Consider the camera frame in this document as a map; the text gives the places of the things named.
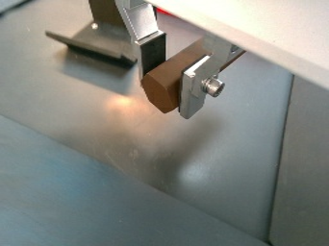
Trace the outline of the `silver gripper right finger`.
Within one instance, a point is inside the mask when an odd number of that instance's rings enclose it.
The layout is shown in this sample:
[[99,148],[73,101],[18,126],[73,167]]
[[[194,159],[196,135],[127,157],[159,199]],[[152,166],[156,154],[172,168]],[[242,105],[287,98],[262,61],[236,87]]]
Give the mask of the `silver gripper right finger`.
[[224,83],[218,79],[218,74],[240,56],[240,48],[212,34],[204,35],[200,44],[204,55],[180,75],[179,113],[184,119],[202,109],[207,95],[219,95]]

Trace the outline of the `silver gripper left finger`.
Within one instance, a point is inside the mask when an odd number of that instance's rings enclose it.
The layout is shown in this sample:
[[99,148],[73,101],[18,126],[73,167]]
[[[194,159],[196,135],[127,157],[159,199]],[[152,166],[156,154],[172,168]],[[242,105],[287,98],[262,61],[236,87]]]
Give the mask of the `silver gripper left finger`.
[[153,6],[144,0],[115,0],[132,39],[139,78],[166,61],[166,33],[158,28]]

